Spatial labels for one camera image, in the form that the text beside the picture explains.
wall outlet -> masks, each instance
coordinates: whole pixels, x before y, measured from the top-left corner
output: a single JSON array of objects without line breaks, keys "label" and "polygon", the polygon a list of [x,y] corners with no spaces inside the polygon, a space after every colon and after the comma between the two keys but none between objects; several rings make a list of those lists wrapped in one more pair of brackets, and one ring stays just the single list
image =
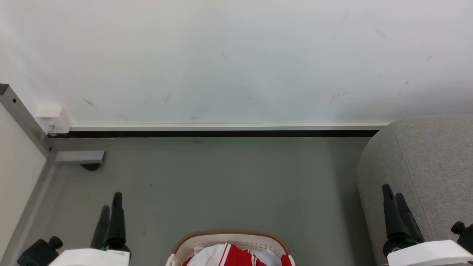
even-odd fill
[{"label": "wall outlet", "polygon": [[39,106],[35,120],[45,133],[68,133],[72,125],[69,116],[62,106]]}]

brown basket rim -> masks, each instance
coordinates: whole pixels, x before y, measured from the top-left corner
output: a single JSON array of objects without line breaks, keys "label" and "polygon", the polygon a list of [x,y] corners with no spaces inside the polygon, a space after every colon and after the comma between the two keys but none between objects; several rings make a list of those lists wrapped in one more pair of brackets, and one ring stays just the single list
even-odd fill
[{"label": "brown basket rim", "polygon": [[278,242],[281,245],[281,247],[284,249],[284,252],[286,252],[286,255],[288,256],[291,255],[291,251],[288,248],[288,246],[286,246],[286,243],[284,243],[284,241],[282,241],[282,239],[279,238],[278,236],[271,233],[267,233],[267,232],[250,231],[250,230],[208,230],[208,231],[194,232],[192,234],[186,235],[185,237],[181,238],[181,240],[179,240],[179,242],[174,247],[173,254],[176,254],[179,248],[182,246],[182,244],[184,244],[184,242],[186,242],[187,240],[191,238],[205,236],[205,235],[222,235],[222,234],[255,235],[255,236],[261,236],[261,237],[267,237]]}]

black strip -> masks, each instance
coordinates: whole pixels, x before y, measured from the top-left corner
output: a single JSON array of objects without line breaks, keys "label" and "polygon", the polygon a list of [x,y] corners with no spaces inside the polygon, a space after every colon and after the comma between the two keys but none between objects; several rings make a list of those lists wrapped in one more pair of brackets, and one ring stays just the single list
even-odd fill
[{"label": "black strip", "polygon": [[10,87],[9,84],[0,84],[0,96],[5,94],[5,91],[7,91],[8,87]]},{"label": "black strip", "polygon": [[50,138],[372,137],[378,130],[71,131]]}]

white cloth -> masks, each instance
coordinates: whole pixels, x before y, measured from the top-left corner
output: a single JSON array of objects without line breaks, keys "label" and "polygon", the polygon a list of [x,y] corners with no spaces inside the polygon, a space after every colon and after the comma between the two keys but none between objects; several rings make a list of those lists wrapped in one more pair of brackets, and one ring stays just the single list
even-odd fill
[{"label": "white cloth", "polygon": [[270,250],[255,251],[253,254],[267,266],[282,266],[281,259]]}]

white panel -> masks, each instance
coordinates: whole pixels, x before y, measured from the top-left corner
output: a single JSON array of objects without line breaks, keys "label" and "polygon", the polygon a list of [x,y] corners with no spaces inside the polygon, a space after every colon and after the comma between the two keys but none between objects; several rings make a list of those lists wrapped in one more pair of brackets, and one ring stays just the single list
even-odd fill
[{"label": "white panel", "polygon": [[46,158],[0,104],[0,260]]},{"label": "white panel", "polygon": [[74,124],[473,113],[470,0],[0,5],[0,78],[30,112],[61,104]]}]

